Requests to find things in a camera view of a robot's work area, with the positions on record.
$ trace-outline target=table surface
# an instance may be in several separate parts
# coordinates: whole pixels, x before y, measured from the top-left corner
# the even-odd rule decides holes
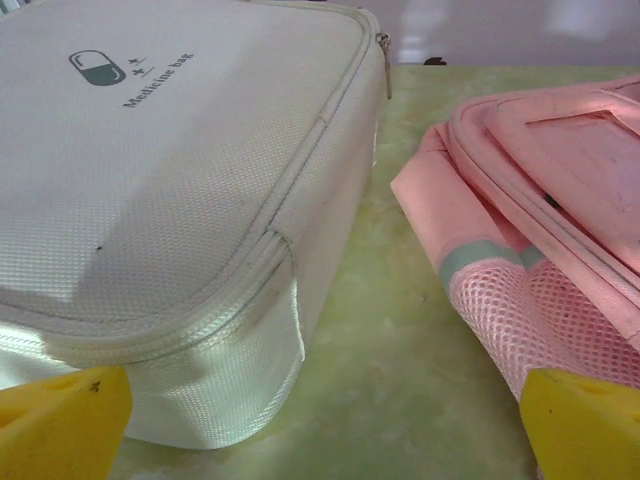
[[[276,419],[192,452],[125,439],[111,480],[533,480],[506,384],[453,311],[389,183],[461,101],[639,68],[398,67],[377,163],[314,344]]]

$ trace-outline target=white fabric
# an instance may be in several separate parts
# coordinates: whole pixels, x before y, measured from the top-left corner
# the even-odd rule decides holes
[[[125,364],[130,436],[254,433],[371,165],[377,23],[233,0],[50,0],[0,22],[0,387]]]

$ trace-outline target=mint green stripe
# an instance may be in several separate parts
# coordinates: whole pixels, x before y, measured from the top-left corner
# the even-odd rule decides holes
[[[490,258],[503,258],[515,265],[522,265],[522,259],[512,248],[498,245],[491,240],[468,243],[456,248],[447,255],[442,265],[440,265],[440,279],[444,284],[447,295],[449,295],[449,284],[456,272],[474,262]]]
[[[522,259],[524,268],[526,268],[527,270],[531,270],[547,257],[545,257],[544,254],[540,250],[538,250],[538,247],[536,247],[535,245],[529,245],[522,251],[522,253],[520,254],[520,258]]]

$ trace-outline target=textured fabric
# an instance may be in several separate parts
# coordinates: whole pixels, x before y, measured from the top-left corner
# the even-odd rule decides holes
[[[516,397],[540,367],[640,387],[638,82],[468,102],[392,184]]]
[[[0,132],[0,388],[122,364],[127,435],[184,448],[273,418],[372,163],[378,31],[363,10],[288,2],[51,0],[8,16],[0,58],[28,48],[33,61],[0,72],[0,115],[13,115]],[[86,82],[68,57],[90,48],[126,79]],[[123,106],[157,77],[134,69],[183,54]]]

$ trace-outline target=zipper pull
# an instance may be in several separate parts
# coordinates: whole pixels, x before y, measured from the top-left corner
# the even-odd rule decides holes
[[[389,54],[389,47],[391,47],[391,35],[388,33],[379,33],[376,36],[378,45],[382,49],[384,55],[384,76],[387,79],[387,98],[391,100],[393,92],[391,91],[391,58]]]

